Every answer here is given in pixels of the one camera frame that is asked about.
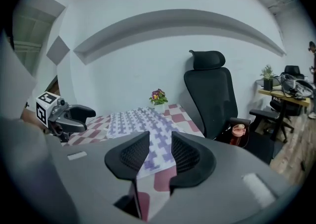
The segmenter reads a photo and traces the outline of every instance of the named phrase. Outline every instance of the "checkered tablecloth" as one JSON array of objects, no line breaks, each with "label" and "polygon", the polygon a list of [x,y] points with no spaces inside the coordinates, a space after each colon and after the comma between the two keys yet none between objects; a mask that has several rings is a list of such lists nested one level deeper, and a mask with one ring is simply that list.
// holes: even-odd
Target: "checkered tablecloth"
[{"label": "checkered tablecloth", "polygon": [[[186,133],[204,137],[180,104],[169,105],[163,115],[170,118]],[[63,143],[63,145],[87,144],[107,140],[110,121],[110,115],[94,118],[87,124],[85,132],[71,135],[68,143]],[[144,221],[150,220],[169,199],[169,181],[174,176],[176,176],[175,166],[137,181],[138,197]]]}]

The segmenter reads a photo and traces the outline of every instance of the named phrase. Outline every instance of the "purple and white cloth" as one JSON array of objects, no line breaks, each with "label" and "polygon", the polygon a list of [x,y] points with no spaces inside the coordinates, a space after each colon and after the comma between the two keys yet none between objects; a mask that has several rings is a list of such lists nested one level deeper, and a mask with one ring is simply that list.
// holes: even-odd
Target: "purple and white cloth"
[{"label": "purple and white cloth", "polygon": [[172,120],[152,108],[111,114],[108,138],[118,138],[134,132],[150,132],[149,154],[138,172],[137,179],[169,169],[175,165],[171,154],[171,132],[184,131]]}]

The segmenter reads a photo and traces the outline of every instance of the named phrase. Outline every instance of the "white label strip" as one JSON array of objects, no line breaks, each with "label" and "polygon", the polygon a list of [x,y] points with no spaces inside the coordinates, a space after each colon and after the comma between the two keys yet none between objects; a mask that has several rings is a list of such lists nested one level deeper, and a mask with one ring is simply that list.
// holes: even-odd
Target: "white label strip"
[{"label": "white label strip", "polygon": [[269,206],[275,202],[276,198],[266,185],[258,178],[255,173],[247,174],[242,177],[247,188],[255,196],[255,199],[260,204],[261,208]]},{"label": "white label strip", "polygon": [[69,159],[69,161],[72,161],[72,160],[84,157],[86,155],[87,155],[87,153],[82,151],[82,152],[79,152],[79,153],[76,153],[76,154],[68,155],[68,159]]}]

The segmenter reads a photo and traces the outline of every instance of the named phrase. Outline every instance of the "potted plant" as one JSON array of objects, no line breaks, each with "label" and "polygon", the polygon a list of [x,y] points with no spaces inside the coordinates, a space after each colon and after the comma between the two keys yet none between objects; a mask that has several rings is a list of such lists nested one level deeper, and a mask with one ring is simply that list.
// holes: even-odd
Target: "potted plant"
[{"label": "potted plant", "polygon": [[166,94],[161,89],[153,91],[152,97],[149,98],[149,100],[154,104],[154,108],[157,112],[164,113],[164,103],[168,103],[168,100],[166,98]]},{"label": "potted plant", "polygon": [[263,70],[262,74],[263,76],[263,89],[267,91],[272,91],[273,89],[273,70],[270,65],[267,65]]}]

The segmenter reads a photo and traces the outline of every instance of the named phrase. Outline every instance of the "white flower pot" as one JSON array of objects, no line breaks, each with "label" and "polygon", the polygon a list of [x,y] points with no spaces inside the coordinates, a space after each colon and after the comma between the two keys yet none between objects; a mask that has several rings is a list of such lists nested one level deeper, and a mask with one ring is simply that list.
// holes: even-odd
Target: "white flower pot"
[{"label": "white flower pot", "polygon": [[154,105],[154,109],[155,109],[157,112],[159,112],[159,113],[164,113],[164,112],[165,112],[164,103],[163,103],[163,104]]}]

